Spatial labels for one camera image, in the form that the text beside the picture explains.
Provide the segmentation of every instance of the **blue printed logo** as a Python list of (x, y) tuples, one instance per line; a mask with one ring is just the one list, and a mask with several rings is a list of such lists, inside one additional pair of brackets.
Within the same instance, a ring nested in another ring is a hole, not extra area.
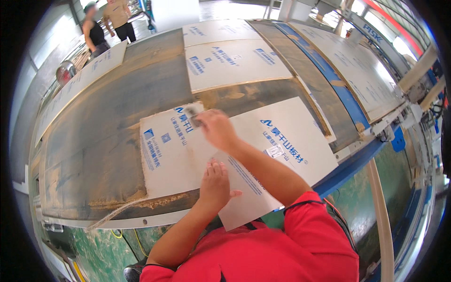
[(260, 120), (261, 123), (267, 126), (272, 126), (272, 120)]
[(169, 132), (163, 135), (161, 137), (161, 140), (163, 141), (163, 143), (169, 142), (170, 141)]
[(144, 132), (144, 137), (146, 138), (146, 140), (149, 140), (150, 138), (153, 137), (153, 131), (152, 131), (152, 128), (149, 129), (148, 131), (145, 131), (145, 132)]

